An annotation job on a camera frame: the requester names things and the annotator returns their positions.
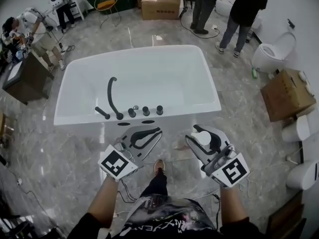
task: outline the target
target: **gray tile floor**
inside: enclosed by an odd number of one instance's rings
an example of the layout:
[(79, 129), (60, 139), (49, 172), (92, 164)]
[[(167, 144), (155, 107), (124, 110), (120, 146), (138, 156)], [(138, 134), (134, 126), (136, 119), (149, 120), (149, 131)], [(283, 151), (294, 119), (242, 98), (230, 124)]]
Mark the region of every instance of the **gray tile floor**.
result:
[[(188, 10), (182, 22), (191, 23), (192, 11)], [(65, 55), (67, 63), (82, 57), (114, 50), (152, 45), (193, 44), (200, 47), (206, 57), (222, 104), (222, 111), (207, 124), (227, 134), (235, 147), (241, 151), (252, 174), (240, 186), (240, 194), (251, 221), (265, 231), (267, 218), (285, 203), (295, 192), (285, 187), (285, 179), (293, 164), (285, 162), (287, 154), (297, 153), (297, 144), (282, 141), (281, 123), (270, 123), (260, 94), (267, 83), (265, 75), (251, 77), (250, 60), (258, 46), (256, 40), (245, 45), (239, 58), (232, 52), (237, 35), (224, 55), (214, 47), (226, 29), (227, 19), (212, 13), (206, 28), (212, 35), (213, 24), (221, 34), (213, 39), (199, 39), (181, 27), (179, 20), (143, 21), (138, 9), (122, 12), (122, 21), (114, 27), (112, 19), (99, 28), (96, 12), (91, 12), (85, 21), (78, 21), (69, 30), (62, 42), (75, 45), (76, 49)], [(118, 18), (113, 15), (113, 22)], [(23, 183), (21, 188), (32, 190), (52, 220), (67, 235), (85, 214), (98, 191), (101, 180), (97, 161), (106, 148), (97, 139), (79, 138), (53, 126), (55, 105), (63, 78), (63, 71), (56, 69), (49, 100), (19, 103), (7, 93), (0, 91), (0, 109), (17, 119), (14, 138), (9, 151), (2, 152), (11, 163), (11, 171)], [(152, 179), (154, 162), (162, 158), (166, 162), (168, 192), (177, 197), (196, 198), (218, 189), (218, 185), (201, 175), (195, 156), (189, 151), (176, 151), (172, 140), (163, 137), (146, 160), (144, 168), (125, 179), (131, 194), (138, 197)], [(44, 232), (52, 227), (32, 194), (26, 196), (15, 182), (14, 176), (0, 166), (1, 190), (13, 213), (31, 215), (36, 226)], [(215, 222), (218, 204), (212, 196), (197, 199)], [(128, 211), (118, 196), (116, 212)], [(123, 224), (125, 215), (114, 219), (113, 228)]]

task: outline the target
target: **bathtub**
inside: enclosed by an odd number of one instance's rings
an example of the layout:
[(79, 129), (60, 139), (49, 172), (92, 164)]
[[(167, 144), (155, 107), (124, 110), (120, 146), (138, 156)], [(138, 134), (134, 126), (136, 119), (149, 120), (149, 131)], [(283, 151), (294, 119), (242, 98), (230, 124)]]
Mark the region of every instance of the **bathtub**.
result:
[[(107, 97), (124, 118), (118, 120)], [(111, 117), (95, 111), (98, 106)], [(128, 109), (138, 106), (131, 118)], [(147, 106), (149, 116), (143, 114)], [(156, 113), (157, 106), (163, 114)], [(205, 123), (221, 110), (214, 81), (200, 48), (172, 45), (114, 51), (72, 61), (66, 68), (54, 125), (103, 142), (120, 137), (128, 127), (151, 123), (163, 136)]]

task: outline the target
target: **person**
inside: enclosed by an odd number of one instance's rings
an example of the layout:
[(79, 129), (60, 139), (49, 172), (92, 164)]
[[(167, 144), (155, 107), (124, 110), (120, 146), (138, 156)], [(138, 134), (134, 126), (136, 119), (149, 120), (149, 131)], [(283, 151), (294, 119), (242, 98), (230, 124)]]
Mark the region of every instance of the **person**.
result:
[(259, 10), (264, 10), (267, 0), (236, 0), (228, 18), (227, 29), (221, 42), (215, 44), (218, 52), (224, 54), (227, 45), (239, 26), (234, 56), (237, 58), (245, 45), (247, 34)]
[(54, 56), (59, 61), (61, 69), (65, 68), (65, 64), (62, 60), (60, 51), (55, 46), (55, 40), (47, 33), (44, 24), (41, 20), (29, 11), (25, 11), (17, 18), (10, 17), (3, 24), (5, 32), (9, 32), (12, 35), (21, 37), (22, 42), (25, 44), (25, 37), (30, 34), (34, 40), (31, 44), (35, 53), (42, 57), (48, 65), (48, 70), (52, 71), (54, 64), (50, 61), (47, 51), (52, 51)]
[(64, 14), (69, 19), (69, 21), (71, 23), (71, 27), (72, 28), (75, 27), (74, 17), (73, 17), (73, 14), (72, 14), (71, 10), (70, 10), (69, 2), (70, 2), (70, 0), (63, 0), (63, 3), (59, 7), (55, 8), (56, 13), (58, 15), (60, 26), (62, 28), (62, 32), (64, 32), (64, 33), (68, 30), (66, 28), (66, 23), (65, 23), (65, 20), (64, 20)]
[[(187, 235), (196, 238), (263, 237), (257, 227), (249, 222), (236, 188), (220, 189), (223, 227), (219, 233), (196, 201), (167, 195), (167, 177), (162, 160), (155, 163), (154, 172), (155, 177), (135, 202), (124, 227), (114, 238), (186, 238)], [(69, 234), (69, 239), (111, 238), (109, 228), (118, 185), (118, 182), (106, 177), (87, 213)]]
[(216, 4), (216, 0), (196, 0), (193, 11), (193, 22), (190, 25), (190, 29), (194, 30), (196, 34), (208, 34), (208, 31), (204, 29), (205, 24), (213, 11)]

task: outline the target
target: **black curved faucet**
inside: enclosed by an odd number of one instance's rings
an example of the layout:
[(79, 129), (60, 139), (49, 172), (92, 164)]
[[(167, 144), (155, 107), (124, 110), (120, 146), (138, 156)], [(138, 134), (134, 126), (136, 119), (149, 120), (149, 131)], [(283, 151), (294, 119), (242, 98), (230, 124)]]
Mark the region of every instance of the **black curved faucet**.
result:
[(108, 83), (108, 100), (109, 100), (109, 105), (110, 107), (112, 108), (112, 110), (115, 112), (116, 114), (116, 118), (118, 120), (122, 120), (124, 115), (122, 113), (120, 113), (114, 106), (113, 104), (113, 101), (112, 101), (112, 83), (113, 81), (117, 81), (117, 79), (115, 77), (112, 77), (110, 80), (109, 80), (109, 83)]

